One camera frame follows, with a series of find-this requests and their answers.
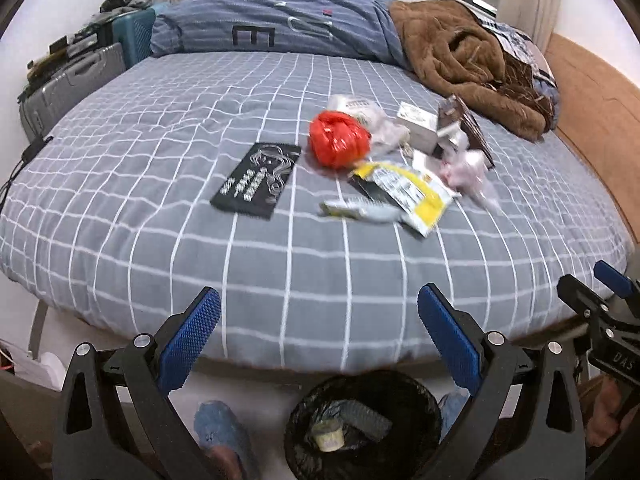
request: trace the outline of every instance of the metal screw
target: metal screw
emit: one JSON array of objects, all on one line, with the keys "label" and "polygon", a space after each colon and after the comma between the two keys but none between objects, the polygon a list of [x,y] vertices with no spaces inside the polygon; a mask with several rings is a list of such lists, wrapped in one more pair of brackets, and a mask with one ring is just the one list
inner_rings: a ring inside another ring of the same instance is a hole
[{"label": "metal screw", "polygon": [[133,340],[133,344],[138,348],[144,348],[151,343],[151,336],[149,334],[140,334]]},{"label": "metal screw", "polygon": [[492,345],[501,346],[504,344],[504,336],[500,332],[489,332],[486,338]]},{"label": "metal screw", "polygon": [[76,354],[87,355],[89,350],[91,350],[89,343],[82,343],[81,345],[78,345],[78,348],[76,348]]},{"label": "metal screw", "polygon": [[551,353],[558,355],[559,353],[562,353],[562,346],[560,343],[552,341],[549,343],[549,350],[551,350]]}]

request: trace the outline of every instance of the white box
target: white box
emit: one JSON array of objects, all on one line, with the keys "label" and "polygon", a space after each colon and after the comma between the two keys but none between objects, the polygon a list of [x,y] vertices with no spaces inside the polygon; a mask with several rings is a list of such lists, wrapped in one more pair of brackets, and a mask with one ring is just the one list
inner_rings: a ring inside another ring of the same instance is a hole
[{"label": "white box", "polygon": [[409,128],[409,144],[412,148],[431,155],[438,143],[438,115],[409,103],[400,103],[396,123]]}]

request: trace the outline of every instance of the black trash bag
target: black trash bag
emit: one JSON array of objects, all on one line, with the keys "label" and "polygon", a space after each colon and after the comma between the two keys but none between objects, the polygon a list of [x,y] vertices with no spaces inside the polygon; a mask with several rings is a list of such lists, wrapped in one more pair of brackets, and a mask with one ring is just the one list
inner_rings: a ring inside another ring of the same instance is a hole
[{"label": "black trash bag", "polygon": [[[389,434],[376,444],[345,426],[347,446],[320,451],[311,427],[326,420],[332,403],[343,399],[359,400],[388,418]],[[436,449],[441,424],[436,399],[409,376],[392,370],[337,376],[313,389],[291,413],[285,457],[298,480],[410,480]]]}]

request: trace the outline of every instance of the gray suitcase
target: gray suitcase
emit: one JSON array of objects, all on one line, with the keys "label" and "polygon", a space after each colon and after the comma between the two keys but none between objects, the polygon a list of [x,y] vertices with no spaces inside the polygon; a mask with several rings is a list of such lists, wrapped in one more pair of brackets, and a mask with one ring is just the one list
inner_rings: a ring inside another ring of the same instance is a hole
[{"label": "gray suitcase", "polygon": [[20,120],[29,142],[46,136],[71,108],[125,70],[122,46],[114,43],[55,74],[20,104]]}]

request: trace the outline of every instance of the plastic bag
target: plastic bag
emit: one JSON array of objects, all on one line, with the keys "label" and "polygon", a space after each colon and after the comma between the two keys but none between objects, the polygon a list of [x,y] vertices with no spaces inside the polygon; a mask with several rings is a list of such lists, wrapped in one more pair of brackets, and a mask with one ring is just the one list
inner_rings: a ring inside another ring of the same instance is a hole
[{"label": "plastic bag", "polygon": [[480,150],[461,152],[443,163],[438,174],[451,189],[460,191],[487,211],[500,213],[498,193],[486,176],[486,160]]},{"label": "plastic bag", "polygon": [[323,166],[349,168],[369,153],[369,132],[347,114],[324,111],[309,126],[309,144]]},{"label": "plastic bag", "polygon": [[409,141],[409,129],[395,124],[376,103],[352,95],[332,95],[327,110],[335,110],[356,119],[371,134],[371,155],[383,155]]},{"label": "plastic bag", "polygon": [[[386,417],[392,423],[388,435],[375,443],[355,428],[345,428],[344,449],[320,451],[310,428],[338,416],[335,401],[343,399],[359,400]],[[291,413],[285,457],[298,480],[411,478],[436,449],[440,427],[435,398],[411,377],[392,370],[337,376],[314,388]]]}]

